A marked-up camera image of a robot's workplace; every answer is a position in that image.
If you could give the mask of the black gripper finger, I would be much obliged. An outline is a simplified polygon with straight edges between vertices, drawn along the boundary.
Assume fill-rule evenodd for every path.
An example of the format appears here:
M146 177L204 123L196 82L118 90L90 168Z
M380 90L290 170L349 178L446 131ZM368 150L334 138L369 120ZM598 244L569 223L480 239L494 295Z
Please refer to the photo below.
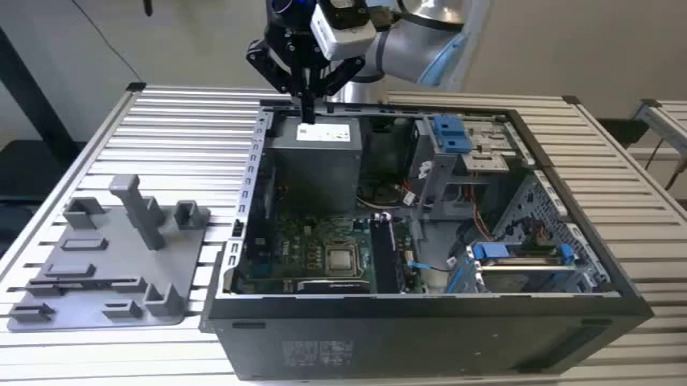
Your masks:
M273 50L264 39L249 43L245 59L253 69L264 77L269 85L280 93L288 93L298 99L300 118L302 123L309 122L309 94L305 81L305 68L301 65L294 51L286 49L284 68L272 56Z
M324 67L312 68L308 75L308 123L316 122L314 101L324 96L332 96L340 88L354 77L365 65L362 57L352 57L338 64L338 66L322 75Z

